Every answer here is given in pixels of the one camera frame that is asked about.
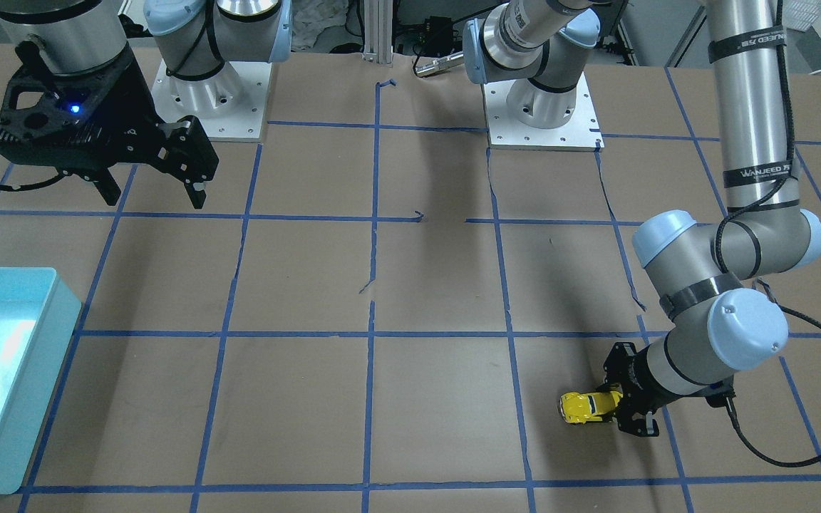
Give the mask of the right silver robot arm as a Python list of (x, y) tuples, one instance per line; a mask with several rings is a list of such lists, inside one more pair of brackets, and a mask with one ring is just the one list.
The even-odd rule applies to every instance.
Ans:
[(205, 204), (219, 158), (203, 120), (253, 113), (235, 63), (285, 61), (290, 1), (147, 1), (147, 28), (104, 1), (0, 1), (20, 68), (0, 110), (0, 155), (78, 176), (115, 205), (110, 169), (149, 165)]

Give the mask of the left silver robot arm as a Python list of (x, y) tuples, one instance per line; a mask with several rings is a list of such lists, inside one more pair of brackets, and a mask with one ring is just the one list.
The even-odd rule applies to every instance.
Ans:
[(733, 378), (788, 342), (788, 312), (744, 281), (821, 256), (821, 221), (800, 208), (782, 1), (705, 1), (716, 79), (726, 217), (699, 225), (683, 210), (645, 221), (636, 258), (673, 324), (637, 348), (619, 342), (592, 393), (565, 393), (568, 423), (614, 422), (656, 436), (653, 415), (675, 400), (730, 406)]

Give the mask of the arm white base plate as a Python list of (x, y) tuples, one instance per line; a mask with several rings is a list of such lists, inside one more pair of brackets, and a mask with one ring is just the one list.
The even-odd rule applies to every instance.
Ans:
[(271, 63), (228, 62), (214, 77), (183, 81), (162, 61), (151, 96), (163, 120), (193, 115), (213, 142), (260, 143), (273, 72)]
[(539, 90), (527, 79), (482, 85), (489, 146), (499, 150), (603, 150), (605, 142), (580, 75), (574, 90)]

